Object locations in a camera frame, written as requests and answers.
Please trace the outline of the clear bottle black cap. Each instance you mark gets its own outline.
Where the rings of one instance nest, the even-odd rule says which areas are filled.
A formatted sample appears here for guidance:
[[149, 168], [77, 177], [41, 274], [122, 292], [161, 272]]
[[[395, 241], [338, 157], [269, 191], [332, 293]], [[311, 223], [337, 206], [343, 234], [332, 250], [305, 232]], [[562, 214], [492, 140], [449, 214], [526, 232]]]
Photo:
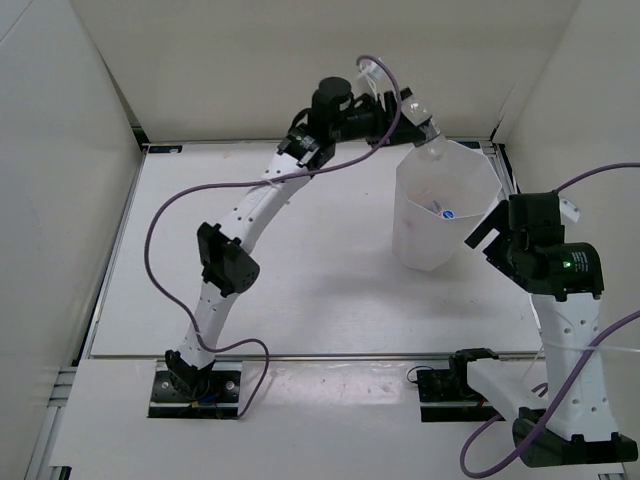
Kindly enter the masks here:
[[401, 111], [409, 123], [420, 132], [414, 146], [421, 158], [430, 161], [440, 160], [447, 147], [447, 139], [435, 121], [427, 102], [418, 97], [410, 87], [400, 92]]

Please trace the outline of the clear bottle white cap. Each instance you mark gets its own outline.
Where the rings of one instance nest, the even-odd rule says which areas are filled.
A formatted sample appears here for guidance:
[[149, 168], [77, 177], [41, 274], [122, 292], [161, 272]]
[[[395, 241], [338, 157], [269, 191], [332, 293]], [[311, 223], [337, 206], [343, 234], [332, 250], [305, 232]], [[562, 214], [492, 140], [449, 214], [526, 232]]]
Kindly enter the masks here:
[[429, 201], [425, 205], [425, 208], [441, 219], [453, 220], [457, 218], [457, 215], [453, 210], [446, 208], [441, 202], [437, 200]]

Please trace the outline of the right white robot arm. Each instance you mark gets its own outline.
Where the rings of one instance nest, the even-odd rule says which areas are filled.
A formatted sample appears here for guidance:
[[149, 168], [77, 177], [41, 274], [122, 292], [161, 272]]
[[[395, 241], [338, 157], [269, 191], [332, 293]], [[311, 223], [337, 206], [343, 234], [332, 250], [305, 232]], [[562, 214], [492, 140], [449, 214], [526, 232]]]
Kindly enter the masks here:
[[488, 350], [470, 353], [449, 375], [460, 399], [480, 394], [512, 427], [514, 450], [475, 473], [489, 477], [513, 460], [530, 468], [634, 462], [637, 443], [623, 435], [609, 404], [600, 343], [630, 323], [599, 327], [604, 281], [596, 249], [568, 243], [555, 193], [501, 201], [466, 239], [476, 247], [490, 231], [487, 261], [530, 295], [546, 361], [547, 396], [538, 397]]

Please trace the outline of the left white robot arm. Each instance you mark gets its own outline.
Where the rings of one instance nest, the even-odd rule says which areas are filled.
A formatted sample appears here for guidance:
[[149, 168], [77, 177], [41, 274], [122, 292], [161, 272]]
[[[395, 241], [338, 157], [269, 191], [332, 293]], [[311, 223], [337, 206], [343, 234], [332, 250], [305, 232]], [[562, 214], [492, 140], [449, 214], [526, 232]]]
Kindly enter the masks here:
[[397, 112], [412, 91], [383, 96], [355, 96], [340, 77], [320, 81], [309, 107], [301, 110], [278, 145], [263, 177], [265, 184], [247, 191], [239, 204], [214, 225], [202, 223], [197, 243], [202, 270], [199, 300], [183, 342], [165, 354], [173, 387], [188, 400], [206, 395], [214, 349], [227, 316], [240, 294], [257, 280], [252, 258], [260, 235], [285, 203], [335, 154], [337, 144], [364, 140], [384, 146], [415, 143], [420, 130]]

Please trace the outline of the white octagonal bin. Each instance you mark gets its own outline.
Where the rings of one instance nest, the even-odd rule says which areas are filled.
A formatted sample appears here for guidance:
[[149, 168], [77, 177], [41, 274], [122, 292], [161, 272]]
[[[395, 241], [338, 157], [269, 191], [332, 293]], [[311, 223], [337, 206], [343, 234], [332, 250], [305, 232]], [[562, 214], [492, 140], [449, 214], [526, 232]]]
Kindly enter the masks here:
[[[431, 271], [447, 262], [492, 210], [501, 183], [478, 149], [447, 140], [437, 161], [409, 151], [396, 168], [392, 251], [411, 269]], [[445, 220], [425, 205], [437, 200], [457, 218]]]

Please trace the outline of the aluminium frame rail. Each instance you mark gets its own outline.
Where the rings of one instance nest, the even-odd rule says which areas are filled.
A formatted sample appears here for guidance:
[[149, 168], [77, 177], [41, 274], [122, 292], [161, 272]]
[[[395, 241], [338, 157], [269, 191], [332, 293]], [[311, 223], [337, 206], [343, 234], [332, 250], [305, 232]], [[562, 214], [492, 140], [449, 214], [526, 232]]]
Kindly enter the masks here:
[[490, 141], [481, 141], [480, 145], [482, 152], [489, 159], [494, 172], [500, 180], [501, 191], [498, 198], [503, 200], [513, 194], [517, 194], [519, 192], [519, 187], [513, 167], [507, 155], [506, 146], [504, 144], [493, 143]]

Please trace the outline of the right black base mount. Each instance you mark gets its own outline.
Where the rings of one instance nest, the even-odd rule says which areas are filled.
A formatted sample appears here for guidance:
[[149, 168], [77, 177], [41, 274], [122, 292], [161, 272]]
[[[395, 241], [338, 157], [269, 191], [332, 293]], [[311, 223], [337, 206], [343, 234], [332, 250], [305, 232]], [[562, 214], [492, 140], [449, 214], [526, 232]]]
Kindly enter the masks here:
[[422, 423], [485, 422], [497, 411], [467, 382], [467, 366], [475, 361], [500, 357], [491, 349], [473, 348], [456, 351], [448, 357], [448, 367], [415, 367]]

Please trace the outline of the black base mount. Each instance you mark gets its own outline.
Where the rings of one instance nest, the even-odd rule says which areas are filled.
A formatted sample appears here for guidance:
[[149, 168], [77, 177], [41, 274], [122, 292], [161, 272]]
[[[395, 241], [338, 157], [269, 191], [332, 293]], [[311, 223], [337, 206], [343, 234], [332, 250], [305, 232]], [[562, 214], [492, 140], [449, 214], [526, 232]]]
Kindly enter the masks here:
[[467, 366], [475, 361], [500, 357], [491, 349], [473, 348], [456, 351], [448, 357], [448, 367], [415, 367], [422, 423], [485, 422], [497, 411], [467, 382]]
[[156, 363], [147, 417], [151, 419], [233, 420], [239, 413], [243, 366], [216, 362], [195, 392], [183, 394], [174, 387], [164, 362]]

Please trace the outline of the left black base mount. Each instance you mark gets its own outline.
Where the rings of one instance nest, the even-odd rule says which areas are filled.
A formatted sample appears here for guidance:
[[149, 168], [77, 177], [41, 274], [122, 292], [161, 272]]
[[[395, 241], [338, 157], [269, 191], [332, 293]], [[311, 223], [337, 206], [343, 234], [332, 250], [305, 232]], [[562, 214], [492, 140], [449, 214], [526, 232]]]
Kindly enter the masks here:
[[174, 387], [164, 362], [156, 363], [147, 417], [151, 419], [233, 420], [239, 413], [243, 366], [216, 362], [195, 392], [183, 394]]

